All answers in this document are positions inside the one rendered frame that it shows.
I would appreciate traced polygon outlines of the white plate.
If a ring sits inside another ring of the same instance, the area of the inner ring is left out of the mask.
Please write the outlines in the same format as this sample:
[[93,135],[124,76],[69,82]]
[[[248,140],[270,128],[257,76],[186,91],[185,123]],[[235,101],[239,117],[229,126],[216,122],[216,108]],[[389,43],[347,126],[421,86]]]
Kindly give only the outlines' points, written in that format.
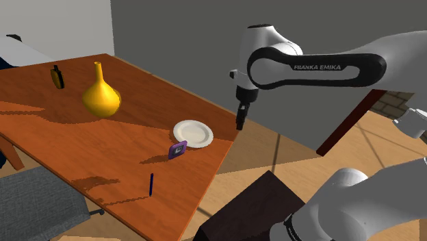
[[177,141],[185,140],[188,147],[196,149],[207,147],[214,139],[213,131],[197,120],[183,120],[177,123],[173,135]]

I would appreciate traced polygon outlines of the purple small clock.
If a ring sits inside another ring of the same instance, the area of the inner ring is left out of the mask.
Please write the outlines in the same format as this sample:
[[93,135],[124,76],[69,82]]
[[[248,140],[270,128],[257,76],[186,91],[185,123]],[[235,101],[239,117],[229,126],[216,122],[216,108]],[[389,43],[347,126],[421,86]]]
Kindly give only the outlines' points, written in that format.
[[186,147],[187,147],[187,141],[186,140],[179,142],[179,143],[176,143],[176,144],[173,144],[169,148],[168,159],[171,160],[171,159],[174,159],[174,158],[184,154]]

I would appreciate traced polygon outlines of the yellow long-necked vase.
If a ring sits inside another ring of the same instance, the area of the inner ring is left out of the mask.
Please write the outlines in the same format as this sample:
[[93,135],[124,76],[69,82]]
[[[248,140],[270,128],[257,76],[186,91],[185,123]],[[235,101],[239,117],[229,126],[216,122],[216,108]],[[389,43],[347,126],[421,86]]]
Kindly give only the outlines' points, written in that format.
[[82,102],[91,114],[107,118],[120,108],[121,95],[104,80],[100,62],[94,63],[94,69],[95,82],[82,94]]

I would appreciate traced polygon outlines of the brown wooden table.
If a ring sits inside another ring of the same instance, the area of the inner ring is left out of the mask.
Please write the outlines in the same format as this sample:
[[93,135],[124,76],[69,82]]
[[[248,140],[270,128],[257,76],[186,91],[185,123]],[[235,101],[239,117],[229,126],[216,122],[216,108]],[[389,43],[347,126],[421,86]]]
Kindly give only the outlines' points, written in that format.
[[[95,62],[121,95],[107,118],[82,102]],[[237,136],[235,115],[108,54],[57,65],[63,89],[50,62],[0,70],[0,135],[146,240],[180,241]],[[206,124],[213,141],[169,160],[184,120]]]

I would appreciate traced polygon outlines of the black and yellow bottle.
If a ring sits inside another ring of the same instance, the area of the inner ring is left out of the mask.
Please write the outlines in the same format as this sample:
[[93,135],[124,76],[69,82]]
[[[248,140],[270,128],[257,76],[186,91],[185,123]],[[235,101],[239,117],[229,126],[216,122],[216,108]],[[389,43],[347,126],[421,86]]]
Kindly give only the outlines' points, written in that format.
[[64,88],[64,77],[57,65],[54,65],[53,69],[51,69],[51,78],[56,88]]

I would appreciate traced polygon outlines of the grey fabric chair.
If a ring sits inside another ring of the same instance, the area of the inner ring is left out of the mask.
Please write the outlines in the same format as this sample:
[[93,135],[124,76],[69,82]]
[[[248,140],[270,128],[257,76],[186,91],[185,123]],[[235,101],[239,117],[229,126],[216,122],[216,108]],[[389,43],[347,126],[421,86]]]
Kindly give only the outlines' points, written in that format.
[[50,241],[104,213],[42,166],[0,178],[0,241]]

